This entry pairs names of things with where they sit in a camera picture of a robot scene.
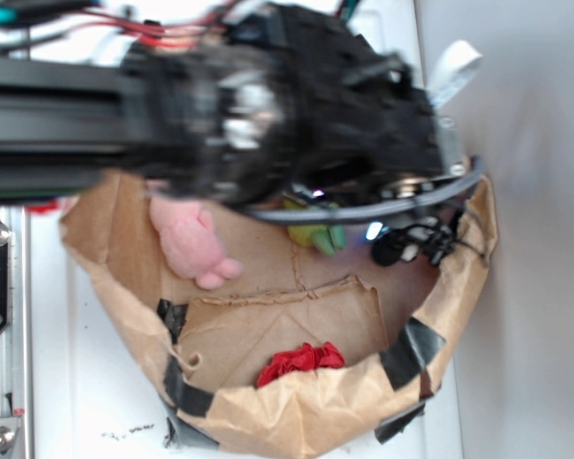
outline pink stuffed animal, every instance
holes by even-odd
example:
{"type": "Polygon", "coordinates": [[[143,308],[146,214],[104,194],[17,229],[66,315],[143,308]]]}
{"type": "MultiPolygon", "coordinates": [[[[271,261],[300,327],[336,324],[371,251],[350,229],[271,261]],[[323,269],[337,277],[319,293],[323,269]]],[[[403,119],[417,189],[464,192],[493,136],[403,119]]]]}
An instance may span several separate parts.
{"type": "Polygon", "coordinates": [[[226,256],[212,214],[200,202],[153,198],[150,215],[168,266],[179,277],[214,290],[242,274],[242,263],[226,256]]]}

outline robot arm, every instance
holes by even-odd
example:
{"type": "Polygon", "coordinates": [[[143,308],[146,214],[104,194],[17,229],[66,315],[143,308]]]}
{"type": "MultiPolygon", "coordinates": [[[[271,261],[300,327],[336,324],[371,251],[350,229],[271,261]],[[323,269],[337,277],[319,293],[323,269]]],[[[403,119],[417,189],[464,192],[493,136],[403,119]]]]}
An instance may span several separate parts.
{"type": "Polygon", "coordinates": [[[0,57],[0,201],[118,167],[276,224],[361,223],[435,215],[480,179],[408,65],[338,16],[269,3],[222,28],[192,50],[143,35],[119,69],[0,57]],[[280,192],[341,208],[248,208],[280,192]]]}

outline cardboard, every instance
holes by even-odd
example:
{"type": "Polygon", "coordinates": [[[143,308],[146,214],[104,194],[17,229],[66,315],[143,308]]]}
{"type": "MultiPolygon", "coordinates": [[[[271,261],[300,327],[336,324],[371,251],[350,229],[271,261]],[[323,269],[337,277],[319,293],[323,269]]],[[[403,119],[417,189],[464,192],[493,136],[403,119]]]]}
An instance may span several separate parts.
{"type": "MultiPolygon", "coordinates": [[[[325,258],[272,227],[209,203],[229,256],[242,277],[212,293],[167,267],[148,217],[142,181],[112,174],[82,196],[62,222],[64,243],[89,272],[113,324],[166,402],[168,358],[189,384],[214,392],[204,417],[179,417],[233,452],[276,458],[324,454],[383,419],[435,393],[488,272],[480,256],[458,247],[439,270],[424,257],[381,268],[371,261],[362,228],[348,229],[347,250],[325,258]],[[160,297],[188,303],[178,343],[155,312],[160,297]],[[446,344],[426,370],[397,390],[377,354],[410,317],[446,344]],[[252,385],[274,352],[308,340],[332,341],[343,369],[292,373],[261,389],[252,385]]],[[[493,192],[478,186],[460,237],[491,253],[497,243],[493,192]]]]}

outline green plush toy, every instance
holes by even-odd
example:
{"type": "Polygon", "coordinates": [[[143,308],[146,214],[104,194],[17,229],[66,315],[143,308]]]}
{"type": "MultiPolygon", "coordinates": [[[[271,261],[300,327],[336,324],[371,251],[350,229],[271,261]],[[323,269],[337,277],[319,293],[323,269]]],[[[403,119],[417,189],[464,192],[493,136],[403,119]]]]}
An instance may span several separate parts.
{"type": "MultiPolygon", "coordinates": [[[[292,210],[303,210],[307,208],[317,208],[316,206],[303,206],[292,199],[285,198],[285,208],[292,210]]],[[[289,237],[299,246],[316,247],[318,251],[327,256],[334,256],[336,250],[342,250],[346,246],[346,236],[342,225],[302,225],[287,227],[289,237]]]]}

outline red cloth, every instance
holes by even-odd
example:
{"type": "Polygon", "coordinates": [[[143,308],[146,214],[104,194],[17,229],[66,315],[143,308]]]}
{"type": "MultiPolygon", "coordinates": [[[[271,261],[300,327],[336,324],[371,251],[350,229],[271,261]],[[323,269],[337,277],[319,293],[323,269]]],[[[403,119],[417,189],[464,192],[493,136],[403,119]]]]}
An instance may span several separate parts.
{"type": "Polygon", "coordinates": [[[46,204],[41,204],[37,206],[26,206],[29,213],[35,213],[38,215],[45,215],[47,213],[53,212],[54,210],[60,210],[61,205],[57,199],[52,199],[46,204]]]}
{"type": "Polygon", "coordinates": [[[313,347],[305,342],[297,351],[279,352],[257,378],[261,387],[292,371],[310,371],[316,368],[342,368],[344,358],[338,349],[326,342],[323,347],[313,347]]]}

